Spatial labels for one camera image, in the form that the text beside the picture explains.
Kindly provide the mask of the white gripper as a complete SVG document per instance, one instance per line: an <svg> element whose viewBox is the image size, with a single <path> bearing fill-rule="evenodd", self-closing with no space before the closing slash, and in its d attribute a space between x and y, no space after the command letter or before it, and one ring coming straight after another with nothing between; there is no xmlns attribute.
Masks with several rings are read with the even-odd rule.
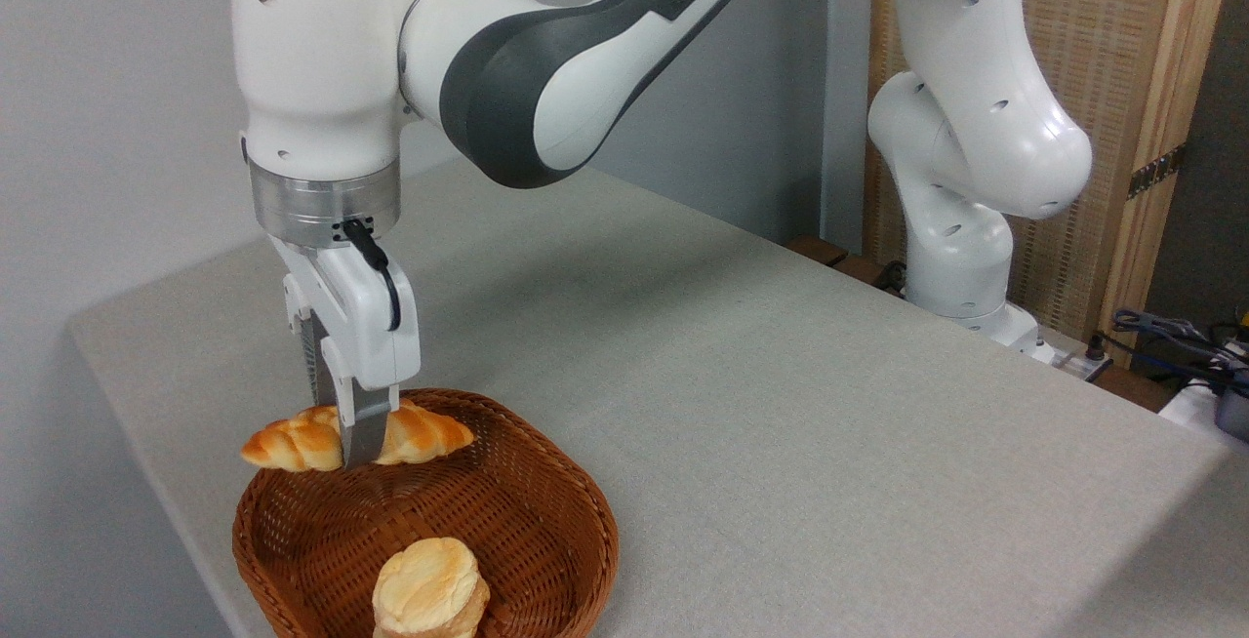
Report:
<svg viewBox="0 0 1249 638"><path fill-rule="evenodd" d="M386 273L400 313L398 327L391 330L386 273L370 267L351 243L309 250L276 237L269 242L287 267L287 321L302 345L313 405L338 412L343 469L372 464L383 451L388 413L398 408L397 385L421 367L411 283L390 261Z"/></svg>

